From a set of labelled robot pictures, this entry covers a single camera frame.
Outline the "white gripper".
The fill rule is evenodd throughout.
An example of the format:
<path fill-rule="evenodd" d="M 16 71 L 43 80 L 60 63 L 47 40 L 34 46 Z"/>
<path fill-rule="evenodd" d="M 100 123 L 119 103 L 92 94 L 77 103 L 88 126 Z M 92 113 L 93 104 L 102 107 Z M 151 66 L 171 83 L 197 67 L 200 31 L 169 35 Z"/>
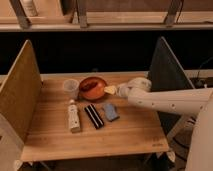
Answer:
<path fill-rule="evenodd" d="M 121 84 L 117 85 L 116 87 L 115 86 L 106 86 L 104 88 L 104 92 L 111 94 L 111 95 L 117 94 L 120 97 L 127 98 L 129 91 L 132 88 L 139 88 L 143 91 L 149 92 L 151 89 L 151 86 L 152 86 L 152 83 L 147 78 L 136 77 L 126 83 L 121 83 Z"/>

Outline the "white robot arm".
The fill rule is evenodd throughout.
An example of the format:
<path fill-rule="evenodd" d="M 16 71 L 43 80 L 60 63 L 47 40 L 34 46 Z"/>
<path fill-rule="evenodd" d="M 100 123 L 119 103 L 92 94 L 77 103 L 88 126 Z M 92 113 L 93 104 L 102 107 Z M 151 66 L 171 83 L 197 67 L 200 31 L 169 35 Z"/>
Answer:
<path fill-rule="evenodd" d="M 151 92 L 152 82 L 136 77 L 104 88 L 132 105 L 165 113 L 197 115 L 185 171 L 213 171 L 213 88 Z"/>

